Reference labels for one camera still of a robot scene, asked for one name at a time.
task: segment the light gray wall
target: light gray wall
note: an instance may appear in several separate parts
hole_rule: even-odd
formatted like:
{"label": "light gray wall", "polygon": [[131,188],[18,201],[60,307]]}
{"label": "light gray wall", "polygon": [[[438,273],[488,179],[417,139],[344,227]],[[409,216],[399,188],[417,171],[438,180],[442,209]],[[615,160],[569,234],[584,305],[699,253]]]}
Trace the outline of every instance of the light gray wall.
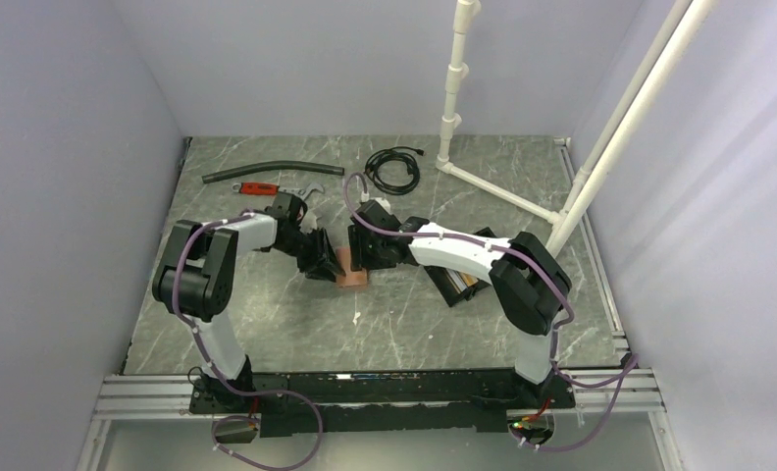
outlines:
{"label": "light gray wall", "polygon": [[[190,135],[437,133],[454,0],[115,0]],[[462,133],[570,135],[642,0],[485,1]]]}
{"label": "light gray wall", "polygon": [[74,469],[181,152],[105,0],[0,0],[0,470]]}
{"label": "light gray wall", "polygon": [[719,2],[591,216],[688,469],[777,470],[777,0]]}

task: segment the pvc pipe elbow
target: pvc pipe elbow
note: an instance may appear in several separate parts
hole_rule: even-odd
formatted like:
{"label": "pvc pipe elbow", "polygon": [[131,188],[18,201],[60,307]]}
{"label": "pvc pipe elbow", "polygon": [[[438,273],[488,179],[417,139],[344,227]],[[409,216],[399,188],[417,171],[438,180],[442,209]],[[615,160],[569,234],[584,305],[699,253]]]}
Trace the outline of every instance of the pvc pipe elbow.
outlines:
{"label": "pvc pipe elbow", "polygon": [[458,0],[452,29],[458,34],[466,34],[472,19],[480,12],[481,2],[479,0]]}

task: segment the small orange object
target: small orange object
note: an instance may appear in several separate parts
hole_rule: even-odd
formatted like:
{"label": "small orange object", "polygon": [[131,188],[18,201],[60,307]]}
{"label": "small orange object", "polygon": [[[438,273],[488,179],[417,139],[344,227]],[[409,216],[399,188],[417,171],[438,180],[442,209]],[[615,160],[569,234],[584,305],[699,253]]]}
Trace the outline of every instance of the small orange object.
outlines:
{"label": "small orange object", "polygon": [[337,249],[337,261],[345,270],[345,275],[337,275],[338,288],[365,288],[368,286],[368,271],[362,269],[358,272],[351,271],[351,249],[350,247],[341,247]]}

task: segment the gray table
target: gray table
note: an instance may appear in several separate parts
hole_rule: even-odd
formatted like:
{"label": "gray table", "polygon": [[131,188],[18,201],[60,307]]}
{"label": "gray table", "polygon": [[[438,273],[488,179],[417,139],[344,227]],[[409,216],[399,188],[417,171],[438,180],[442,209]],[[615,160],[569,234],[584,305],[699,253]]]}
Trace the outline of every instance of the gray table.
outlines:
{"label": "gray table", "polygon": [[[268,136],[195,138],[187,154],[161,248],[177,219],[212,220],[247,207],[263,208],[272,197],[235,194],[238,181],[301,187],[325,186],[308,205],[319,214],[334,247],[346,246],[350,224],[341,178],[298,171],[267,172],[204,185],[217,170],[269,160],[303,160],[362,170],[375,150],[397,144],[424,148],[422,179],[412,193],[390,196],[394,214],[427,217],[442,226],[474,232],[489,226],[497,236],[519,231],[549,236],[549,224],[484,191],[435,169],[436,136]],[[516,194],[558,209],[569,181],[553,139],[547,136],[467,136],[453,140],[456,165]],[[400,164],[386,165],[387,179],[408,177]],[[380,194],[373,190],[372,196]],[[559,261],[573,282],[574,324],[560,342],[566,366],[617,364],[600,285],[580,232]],[[359,313],[357,322],[353,322]],[[399,267],[371,274],[362,292],[306,280],[281,253],[252,253],[237,261],[231,316],[239,342],[255,371],[387,370],[511,366],[515,331],[492,289],[449,308],[422,268]],[[145,295],[125,373],[185,373],[199,362],[189,333],[162,304]]]}

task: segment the white pvc pipe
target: white pvc pipe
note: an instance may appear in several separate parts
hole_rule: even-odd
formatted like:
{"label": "white pvc pipe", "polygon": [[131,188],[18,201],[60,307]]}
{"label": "white pvc pipe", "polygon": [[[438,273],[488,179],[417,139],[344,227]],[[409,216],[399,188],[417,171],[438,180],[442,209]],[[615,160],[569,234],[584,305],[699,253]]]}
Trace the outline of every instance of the white pvc pipe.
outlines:
{"label": "white pvc pipe", "polygon": [[599,135],[599,138],[596,140],[594,147],[591,149],[591,153],[588,155],[588,159],[584,164],[582,164],[582,167],[576,173],[576,177],[573,179],[573,183],[571,184],[571,190],[568,193],[568,197],[565,200],[564,207],[561,211],[562,216],[570,211],[571,206],[573,206],[573,202],[576,200],[576,197],[579,196],[579,192],[582,190],[582,186],[585,185],[585,181],[588,179],[588,176],[594,169],[596,161],[599,160],[599,156],[602,155],[602,151],[605,150],[605,146],[607,145],[608,140],[614,136],[614,133],[620,124],[620,120],[622,120],[625,116],[632,100],[634,100],[634,98],[637,96],[638,92],[640,91],[640,87],[643,86],[643,81],[646,80],[646,77],[648,77],[648,74],[654,67],[654,62],[656,62],[657,58],[660,56],[660,53],[663,52],[663,48],[666,46],[666,43],[674,33],[678,23],[683,18],[691,3],[692,0],[675,1],[672,9],[669,11],[669,14],[663,21],[663,25],[657,32],[654,40],[651,42],[651,46],[648,48],[646,56],[643,58],[640,66],[637,67],[637,71],[634,72],[634,76],[631,77],[631,81],[620,98],[620,101],[617,103],[617,107],[614,108],[613,114],[611,114],[608,122],[605,123],[605,127],[602,129],[602,133]]}
{"label": "white pvc pipe", "polygon": [[487,182],[484,179],[476,177],[465,170],[459,169],[451,163],[447,162],[445,164],[442,164],[438,162],[438,168],[447,174],[456,176],[457,178],[463,180],[466,183],[471,183],[477,186],[478,188],[483,189],[484,191],[492,193],[495,196],[503,199],[504,201],[515,204],[516,206],[539,216],[540,218],[548,221],[551,224],[555,223],[556,220],[559,218],[559,214],[556,213],[555,211],[549,211],[547,209],[544,209],[542,206],[539,206],[536,203],[532,203],[522,198],[521,196],[513,194],[500,186],[497,186],[495,184]]}
{"label": "white pvc pipe", "polygon": [[449,59],[449,67],[446,70],[446,100],[443,104],[443,116],[440,118],[440,149],[438,162],[449,161],[449,144],[455,128],[461,124],[461,117],[455,113],[455,105],[458,100],[458,89],[461,81],[469,73],[469,68],[464,64],[464,44],[466,32],[472,23],[473,17],[481,11],[481,2],[478,0],[458,0],[455,5],[455,21],[452,30],[452,56]]}
{"label": "white pvc pipe", "polygon": [[640,92],[632,100],[623,119],[614,135],[609,139],[605,146],[605,151],[596,162],[594,172],[585,182],[582,191],[570,208],[570,212],[563,217],[560,223],[553,226],[553,232],[547,242],[547,250],[551,255],[558,255],[562,246],[567,242],[568,237],[573,234],[579,224],[580,219],[585,214],[588,206],[594,201],[596,193],[605,183],[608,173],[622,155],[628,145],[629,139],[640,126],[643,117],[646,115],[657,94],[667,82],[675,66],[680,62],[683,53],[689,46],[695,34],[700,29],[703,21],[712,11],[716,0],[694,0],[687,9],[686,14],[681,19],[671,38],[663,48],[660,57],[654,63],[650,74],[646,77]]}

